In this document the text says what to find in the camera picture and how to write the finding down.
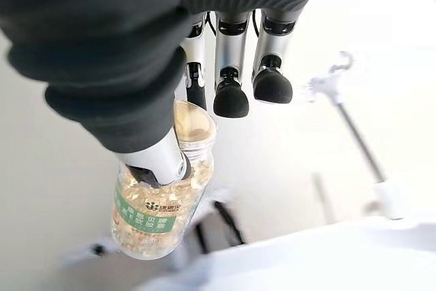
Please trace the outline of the robot right hand black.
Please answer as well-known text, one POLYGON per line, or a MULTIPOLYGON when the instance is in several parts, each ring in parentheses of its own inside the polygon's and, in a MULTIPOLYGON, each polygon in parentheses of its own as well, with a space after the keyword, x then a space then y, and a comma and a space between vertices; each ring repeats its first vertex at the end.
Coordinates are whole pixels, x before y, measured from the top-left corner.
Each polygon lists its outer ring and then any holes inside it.
POLYGON ((1 0, 10 65, 45 82, 48 105, 115 153, 140 181, 185 178, 174 92, 194 20, 225 22, 253 9, 294 18, 308 0, 1 0))

